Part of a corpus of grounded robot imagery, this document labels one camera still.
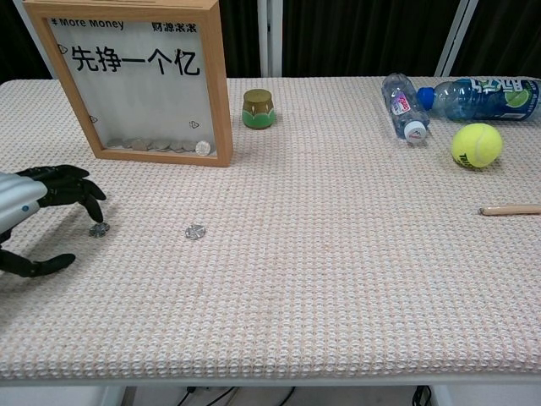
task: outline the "black curtain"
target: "black curtain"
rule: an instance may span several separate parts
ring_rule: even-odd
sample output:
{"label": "black curtain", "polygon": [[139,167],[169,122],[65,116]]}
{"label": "black curtain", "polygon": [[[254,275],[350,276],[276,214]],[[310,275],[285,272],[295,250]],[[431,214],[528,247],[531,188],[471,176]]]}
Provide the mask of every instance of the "black curtain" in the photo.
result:
{"label": "black curtain", "polygon": [[480,1],[453,76],[541,77],[541,0]]}
{"label": "black curtain", "polygon": [[261,76],[257,0],[220,0],[227,76]]}
{"label": "black curtain", "polygon": [[12,0],[0,2],[0,84],[13,79],[50,79]]}
{"label": "black curtain", "polygon": [[285,0],[284,76],[432,76],[459,0]]}

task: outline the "table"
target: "table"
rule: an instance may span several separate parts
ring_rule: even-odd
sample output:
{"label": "table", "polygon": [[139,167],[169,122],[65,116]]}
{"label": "table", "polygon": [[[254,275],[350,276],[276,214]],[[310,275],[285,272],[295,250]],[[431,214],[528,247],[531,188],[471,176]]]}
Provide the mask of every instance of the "table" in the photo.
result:
{"label": "table", "polygon": [[[2,383],[539,381],[541,217],[477,210],[541,201],[540,122],[497,123],[502,157],[467,170],[458,123],[397,139],[381,81],[229,80],[229,168],[97,160],[57,81],[2,85],[1,170],[88,169],[112,227],[90,238],[75,205],[14,230],[7,250],[78,259],[0,275]],[[254,87],[278,111],[262,131]]]}

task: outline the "robotic arm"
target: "robotic arm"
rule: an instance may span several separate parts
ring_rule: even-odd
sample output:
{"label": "robotic arm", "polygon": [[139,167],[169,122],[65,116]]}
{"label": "robotic arm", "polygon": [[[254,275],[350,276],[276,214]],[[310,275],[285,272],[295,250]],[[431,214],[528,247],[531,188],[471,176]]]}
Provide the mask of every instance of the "robotic arm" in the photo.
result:
{"label": "robotic arm", "polygon": [[79,202],[95,222],[103,222],[98,200],[106,196],[89,173],[79,167],[33,167],[18,173],[0,173],[0,270],[21,277],[40,277],[60,271],[75,261],[75,255],[62,254],[48,261],[30,261],[2,250],[15,226],[48,206]]}

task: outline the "tennis ball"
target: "tennis ball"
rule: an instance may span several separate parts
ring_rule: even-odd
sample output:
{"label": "tennis ball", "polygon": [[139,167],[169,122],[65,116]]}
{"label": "tennis ball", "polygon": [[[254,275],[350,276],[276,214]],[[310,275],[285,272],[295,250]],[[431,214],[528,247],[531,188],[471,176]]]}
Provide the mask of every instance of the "tennis ball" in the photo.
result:
{"label": "tennis ball", "polygon": [[488,124],[469,124],[453,138],[451,153],[465,167],[486,167],[501,154],[503,140]]}

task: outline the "wooden picture frame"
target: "wooden picture frame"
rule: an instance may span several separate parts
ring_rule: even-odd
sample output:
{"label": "wooden picture frame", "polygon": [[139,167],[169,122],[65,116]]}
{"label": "wooden picture frame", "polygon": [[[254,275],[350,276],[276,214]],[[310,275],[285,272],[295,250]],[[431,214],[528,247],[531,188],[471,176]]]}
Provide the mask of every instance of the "wooden picture frame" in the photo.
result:
{"label": "wooden picture frame", "polygon": [[[25,0],[24,5],[96,157],[215,167],[229,165],[232,157],[232,126],[218,0]],[[132,151],[104,146],[87,110],[84,97],[81,96],[74,80],[73,69],[70,71],[57,44],[57,39],[49,24],[51,19],[99,20],[109,22],[107,25],[116,21],[128,23],[159,21],[167,25],[169,23],[196,24],[203,53],[201,61],[204,61],[205,71],[205,75],[201,77],[205,77],[210,103],[209,123],[211,123],[215,141],[214,155],[198,156],[195,153],[177,154],[170,151]]]}

